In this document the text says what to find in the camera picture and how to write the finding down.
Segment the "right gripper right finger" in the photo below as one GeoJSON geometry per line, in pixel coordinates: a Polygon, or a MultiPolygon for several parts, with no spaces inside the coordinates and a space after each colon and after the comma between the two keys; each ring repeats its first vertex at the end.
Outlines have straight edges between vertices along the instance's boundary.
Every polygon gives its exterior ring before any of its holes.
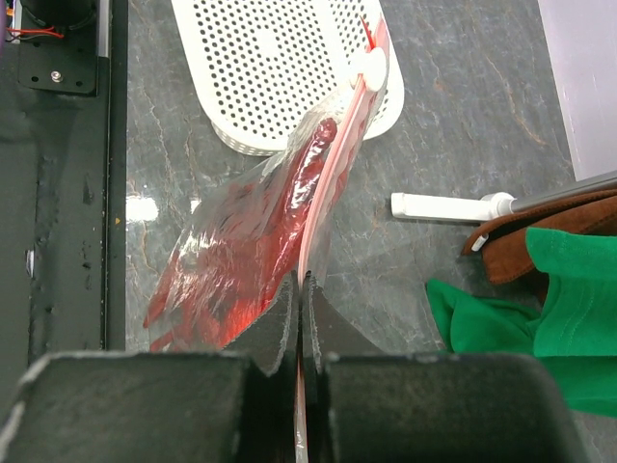
{"type": "Polygon", "coordinates": [[[302,290],[312,462],[583,462],[548,371],[518,354],[388,354],[302,290]]]}

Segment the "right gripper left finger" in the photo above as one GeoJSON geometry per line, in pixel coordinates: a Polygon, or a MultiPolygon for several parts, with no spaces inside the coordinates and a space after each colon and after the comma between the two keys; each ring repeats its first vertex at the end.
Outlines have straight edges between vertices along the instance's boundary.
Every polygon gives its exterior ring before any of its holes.
{"type": "Polygon", "coordinates": [[[291,462],[299,290],[221,351],[62,352],[18,383],[5,462],[291,462]]]}

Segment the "red toy lobster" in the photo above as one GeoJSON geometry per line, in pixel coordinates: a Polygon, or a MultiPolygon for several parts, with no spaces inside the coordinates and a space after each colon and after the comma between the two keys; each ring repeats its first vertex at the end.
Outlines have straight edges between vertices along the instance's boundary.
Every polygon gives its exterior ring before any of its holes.
{"type": "Polygon", "coordinates": [[[148,304],[152,352],[223,348],[273,301],[298,264],[314,192],[337,134],[301,124],[281,155],[217,188],[195,208],[148,304]]]}

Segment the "clear zip top bag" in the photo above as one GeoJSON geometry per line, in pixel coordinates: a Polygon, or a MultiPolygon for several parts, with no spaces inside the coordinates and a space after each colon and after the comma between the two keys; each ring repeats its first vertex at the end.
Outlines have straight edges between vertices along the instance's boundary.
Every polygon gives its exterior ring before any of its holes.
{"type": "Polygon", "coordinates": [[[197,206],[148,302],[149,349],[173,389],[174,462],[308,454],[302,296],[389,77],[384,17],[362,27],[349,80],[306,112],[283,152],[197,206]]]}

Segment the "metal clothes rack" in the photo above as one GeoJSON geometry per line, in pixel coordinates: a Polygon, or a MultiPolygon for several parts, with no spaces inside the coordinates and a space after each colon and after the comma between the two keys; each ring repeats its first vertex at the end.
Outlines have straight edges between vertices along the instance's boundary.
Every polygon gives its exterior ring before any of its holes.
{"type": "Polygon", "coordinates": [[[556,200],[568,199],[574,195],[597,192],[615,186],[616,172],[612,171],[549,192],[518,199],[505,192],[489,194],[480,200],[392,193],[390,210],[392,216],[397,219],[480,223],[556,200]]]}

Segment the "brown hanging cloth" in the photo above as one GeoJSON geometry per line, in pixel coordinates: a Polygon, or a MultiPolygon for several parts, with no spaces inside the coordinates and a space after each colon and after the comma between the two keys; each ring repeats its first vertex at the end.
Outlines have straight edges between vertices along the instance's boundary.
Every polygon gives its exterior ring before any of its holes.
{"type": "Polygon", "coordinates": [[[565,232],[574,236],[616,236],[616,189],[579,193],[480,225],[465,242],[462,254],[481,255],[489,282],[518,282],[543,303],[549,275],[541,268],[541,233],[565,232]]]}

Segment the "green t-shirt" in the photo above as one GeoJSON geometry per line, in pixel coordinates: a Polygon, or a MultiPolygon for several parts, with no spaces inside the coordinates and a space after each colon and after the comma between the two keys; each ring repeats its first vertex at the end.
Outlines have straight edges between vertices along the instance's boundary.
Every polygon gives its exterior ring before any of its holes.
{"type": "Polygon", "coordinates": [[[472,296],[431,280],[427,298],[452,353],[527,354],[550,372],[570,408],[616,415],[616,239],[559,231],[537,239],[549,275],[542,310],[472,296]]]}

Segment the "white perforated plastic basket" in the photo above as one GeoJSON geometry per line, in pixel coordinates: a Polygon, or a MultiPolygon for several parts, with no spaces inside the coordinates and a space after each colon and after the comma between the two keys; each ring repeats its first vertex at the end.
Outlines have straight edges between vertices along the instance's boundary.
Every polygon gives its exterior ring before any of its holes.
{"type": "Polygon", "coordinates": [[[378,1],[174,1],[206,116],[231,149],[270,156],[345,79],[382,18],[378,1]]]}

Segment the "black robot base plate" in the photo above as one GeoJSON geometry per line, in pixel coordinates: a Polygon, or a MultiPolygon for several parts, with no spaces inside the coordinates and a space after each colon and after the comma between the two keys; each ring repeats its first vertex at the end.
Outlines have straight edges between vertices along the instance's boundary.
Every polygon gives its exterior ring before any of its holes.
{"type": "Polygon", "coordinates": [[[125,347],[128,5],[5,1],[1,27],[1,406],[30,365],[125,347]]]}

